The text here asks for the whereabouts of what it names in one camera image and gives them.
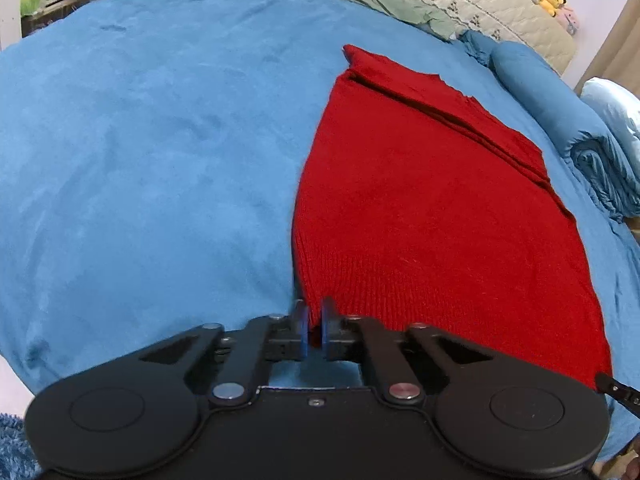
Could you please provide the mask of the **red knit sweater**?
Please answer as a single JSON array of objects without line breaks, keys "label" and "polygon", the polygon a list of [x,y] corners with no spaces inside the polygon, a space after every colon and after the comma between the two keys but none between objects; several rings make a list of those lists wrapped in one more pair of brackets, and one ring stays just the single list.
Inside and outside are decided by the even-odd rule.
[{"label": "red knit sweater", "polygon": [[593,386],[613,368],[577,222],[541,150],[439,76],[349,44],[295,201],[318,322],[421,322]]}]

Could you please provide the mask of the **rolled blue duvet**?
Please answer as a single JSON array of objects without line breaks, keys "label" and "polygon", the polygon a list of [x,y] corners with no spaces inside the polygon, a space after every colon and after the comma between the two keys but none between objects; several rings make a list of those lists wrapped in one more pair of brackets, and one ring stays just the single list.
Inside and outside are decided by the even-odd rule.
[{"label": "rolled blue duvet", "polygon": [[588,183],[588,191],[617,219],[639,214],[639,166],[632,166],[600,116],[536,51],[467,30],[458,46],[496,74],[548,134],[561,157]]}]

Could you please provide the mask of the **blue bed sheet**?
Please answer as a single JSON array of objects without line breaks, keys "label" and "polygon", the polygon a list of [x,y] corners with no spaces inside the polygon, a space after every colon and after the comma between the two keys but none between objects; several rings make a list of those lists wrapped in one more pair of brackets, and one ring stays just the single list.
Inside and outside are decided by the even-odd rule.
[{"label": "blue bed sheet", "polygon": [[294,196],[345,44],[538,145],[638,384],[638,244],[461,48],[346,0],[99,0],[1,55],[1,352],[29,390],[292,304]]}]

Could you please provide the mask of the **blue fluffy rug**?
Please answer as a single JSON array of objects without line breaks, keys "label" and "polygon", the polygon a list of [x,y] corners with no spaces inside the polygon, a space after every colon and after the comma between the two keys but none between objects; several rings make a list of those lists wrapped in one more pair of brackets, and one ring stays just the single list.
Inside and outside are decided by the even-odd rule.
[{"label": "blue fluffy rug", "polygon": [[24,422],[17,416],[2,414],[0,430],[1,479],[35,479],[40,468],[26,439]]}]

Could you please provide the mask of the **light blue blanket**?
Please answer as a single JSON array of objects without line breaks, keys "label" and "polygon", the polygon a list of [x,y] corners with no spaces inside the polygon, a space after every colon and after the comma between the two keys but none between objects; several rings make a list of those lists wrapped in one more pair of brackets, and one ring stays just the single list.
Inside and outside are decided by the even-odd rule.
[{"label": "light blue blanket", "polygon": [[593,77],[580,98],[605,122],[632,166],[639,166],[639,99],[620,84]]}]

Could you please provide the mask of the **beige curtain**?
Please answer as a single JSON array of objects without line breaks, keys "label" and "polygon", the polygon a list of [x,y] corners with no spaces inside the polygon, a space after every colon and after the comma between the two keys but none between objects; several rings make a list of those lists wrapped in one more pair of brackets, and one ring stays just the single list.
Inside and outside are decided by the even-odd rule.
[{"label": "beige curtain", "polygon": [[591,61],[575,88],[582,91],[593,77],[620,84],[634,96],[640,86],[640,0],[627,0],[597,55]]}]

